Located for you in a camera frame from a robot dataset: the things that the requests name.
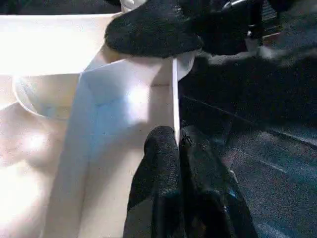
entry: transparent plastic container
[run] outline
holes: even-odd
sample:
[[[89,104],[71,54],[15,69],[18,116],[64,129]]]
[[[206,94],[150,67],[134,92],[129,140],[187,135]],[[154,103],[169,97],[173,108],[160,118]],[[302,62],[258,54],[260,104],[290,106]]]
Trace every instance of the transparent plastic container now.
[[[122,12],[128,12],[136,9],[146,2],[146,0],[120,0]]]
[[[63,139],[77,82],[77,74],[16,77],[13,92],[48,132]]]

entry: white surface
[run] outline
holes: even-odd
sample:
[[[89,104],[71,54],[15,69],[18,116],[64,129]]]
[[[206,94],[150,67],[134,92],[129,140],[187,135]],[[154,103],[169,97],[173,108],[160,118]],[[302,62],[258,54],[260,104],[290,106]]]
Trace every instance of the white surface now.
[[[114,16],[0,15],[0,74],[82,72],[103,45]]]
[[[176,61],[134,58],[82,74],[44,238],[122,236],[148,133],[157,125],[179,132]]]
[[[14,103],[16,98],[12,91],[12,78],[0,75],[0,110]]]
[[[178,81],[185,77],[192,70],[195,55],[196,52],[186,52],[177,57],[177,60],[174,62],[176,65],[174,66],[177,72]]]
[[[16,77],[13,93],[44,128],[63,140],[79,74]]]
[[[0,111],[0,237],[37,238],[63,142],[18,103]]]

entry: dark floor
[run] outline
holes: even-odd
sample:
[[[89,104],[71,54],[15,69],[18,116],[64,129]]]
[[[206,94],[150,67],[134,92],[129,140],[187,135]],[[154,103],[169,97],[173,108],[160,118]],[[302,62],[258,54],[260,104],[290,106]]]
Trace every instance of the dark floor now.
[[[204,54],[179,83],[195,125],[232,169],[262,238],[317,237],[316,59],[283,71]]]

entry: black fabric glove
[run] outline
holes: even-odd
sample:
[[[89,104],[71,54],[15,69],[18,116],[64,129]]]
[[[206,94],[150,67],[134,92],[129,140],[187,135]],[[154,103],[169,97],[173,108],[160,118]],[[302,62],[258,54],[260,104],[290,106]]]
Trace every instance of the black fabric glove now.
[[[170,57],[200,49],[246,50],[249,0],[148,0],[109,24],[106,44],[121,53]]]
[[[124,238],[184,238],[179,152],[174,131],[155,128],[133,177]]]
[[[181,160],[170,127],[149,134],[131,184],[123,237],[257,238],[234,177],[206,137],[193,127],[181,133]]]
[[[233,175],[193,126],[181,130],[185,224],[189,237],[257,238],[249,208]]]

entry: white foam board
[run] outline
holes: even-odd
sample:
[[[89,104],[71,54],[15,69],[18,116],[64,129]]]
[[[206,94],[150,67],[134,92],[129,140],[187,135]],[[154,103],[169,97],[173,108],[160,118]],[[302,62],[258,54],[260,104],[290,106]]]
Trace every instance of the white foam board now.
[[[117,15],[0,15],[0,74],[82,72]]]
[[[148,133],[169,125],[178,140],[179,60],[151,60],[153,67],[133,58],[81,75],[44,238],[122,237]]]
[[[0,237],[38,238],[63,143],[18,103],[0,110]]]

